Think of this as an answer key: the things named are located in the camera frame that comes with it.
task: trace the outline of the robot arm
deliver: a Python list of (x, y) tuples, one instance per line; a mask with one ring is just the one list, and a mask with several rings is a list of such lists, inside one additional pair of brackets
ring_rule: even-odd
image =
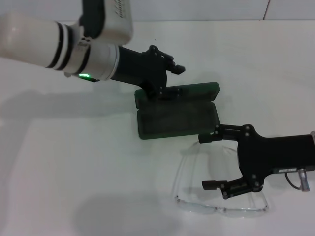
[(71, 26), (19, 13), (0, 17), (0, 56), (63, 71), (92, 82), (114, 79), (140, 86), (150, 98), (165, 95), (166, 71), (181, 74), (173, 57), (152, 46), (125, 49), (133, 34), (129, 0), (82, 0)]
[(260, 136), (252, 125), (216, 125), (214, 133), (199, 135), (199, 142), (220, 140), (238, 142), (237, 154), (240, 179), (233, 181), (203, 181), (204, 190), (220, 189), (224, 199), (244, 193), (259, 192), (271, 174), (298, 172), (300, 189), (310, 190), (306, 171), (315, 170), (315, 132), (278, 138)]

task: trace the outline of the cable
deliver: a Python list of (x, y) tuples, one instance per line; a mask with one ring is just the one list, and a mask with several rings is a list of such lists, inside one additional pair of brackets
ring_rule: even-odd
[(289, 183), (293, 188), (295, 188), (295, 189), (297, 189), (297, 190), (300, 190), (299, 187), (295, 186), (295, 185), (289, 180), (289, 177), (287, 176), (287, 172), (285, 172), (284, 175), (285, 175), (286, 181), (288, 181), (288, 183)]

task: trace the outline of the white table surface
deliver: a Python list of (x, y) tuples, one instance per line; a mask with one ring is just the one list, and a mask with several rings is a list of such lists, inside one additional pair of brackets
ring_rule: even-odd
[[(315, 129), (315, 22), (134, 27), (129, 48), (155, 44), (186, 66), (169, 85), (219, 82), (221, 123), (250, 123), (265, 136)], [(136, 87), (5, 59), (0, 72), (1, 236), (314, 235), (314, 173), (310, 193), (268, 177), (271, 211), (260, 218), (184, 212), (171, 189), (197, 136), (140, 140)]]

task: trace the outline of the clear plastic glasses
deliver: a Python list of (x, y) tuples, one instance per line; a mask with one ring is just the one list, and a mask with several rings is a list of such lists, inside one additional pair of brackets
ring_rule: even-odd
[(251, 218), (269, 210), (262, 192), (224, 200), (220, 190), (205, 191), (204, 180), (233, 180), (241, 177), (236, 143), (195, 143), (182, 151), (182, 161), (173, 186), (173, 197), (181, 209), (199, 214), (219, 213), (227, 217)]

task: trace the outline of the metal connector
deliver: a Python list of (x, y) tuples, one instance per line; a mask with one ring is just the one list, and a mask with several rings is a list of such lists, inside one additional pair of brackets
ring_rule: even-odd
[(300, 177), (300, 180), (301, 180), (301, 187), (300, 187), (300, 189), (302, 190), (302, 192), (309, 192), (310, 191), (310, 186), (309, 186), (309, 183), (307, 181), (306, 170), (305, 169), (299, 169), (298, 173), (299, 173), (299, 177)]

